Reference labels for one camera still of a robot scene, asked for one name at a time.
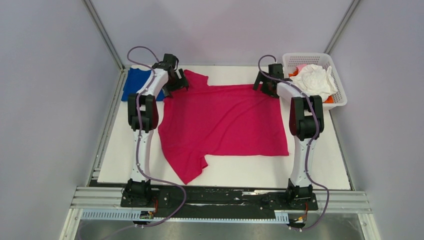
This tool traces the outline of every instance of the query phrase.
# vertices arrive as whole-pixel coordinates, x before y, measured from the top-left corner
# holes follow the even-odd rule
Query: white cloth
[[[332,67],[327,71],[315,64],[304,66],[296,76],[290,77],[293,83],[308,95],[320,95],[325,102],[330,95],[337,93],[334,78],[331,76]]]

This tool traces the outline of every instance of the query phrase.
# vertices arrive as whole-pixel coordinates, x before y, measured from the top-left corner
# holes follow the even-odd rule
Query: blue cloth
[[[125,85],[123,86],[121,101],[128,101],[128,96],[130,94],[135,94],[138,90],[140,90],[149,79],[151,72],[151,70],[143,71],[138,68],[130,68],[128,76],[126,77]],[[164,98],[164,91],[160,90],[159,95],[156,97],[156,101],[163,101]]]

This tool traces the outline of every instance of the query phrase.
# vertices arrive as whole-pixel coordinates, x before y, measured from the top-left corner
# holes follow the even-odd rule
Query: metal floor
[[[318,214],[308,214],[313,224]],[[82,220],[80,237],[100,240],[132,225],[130,221]],[[151,228],[131,228],[108,240],[364,240],[357,214],[326,214],[317,227],[304,232],[288,230],[282,224],[165,222]]]

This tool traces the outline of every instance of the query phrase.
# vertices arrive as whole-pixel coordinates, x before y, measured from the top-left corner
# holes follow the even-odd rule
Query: t-shirt sleeve
[[[208,166],[205,153],[183,147],[163,147],[163,155],[184,184],[197,178]]]
[[[208,87],[208,76],[184,70],[184,75],[188,81],[188,90],[202,90]]]

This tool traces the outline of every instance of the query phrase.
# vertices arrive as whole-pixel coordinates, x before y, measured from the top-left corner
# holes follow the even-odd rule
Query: pink cloth
[[[184,73],[189,89],[163,100],[158,128],[163,154],[184,184],[208,166],[206,154],[289,155],[278,98],[251,84],[208,86],[207,76]]]

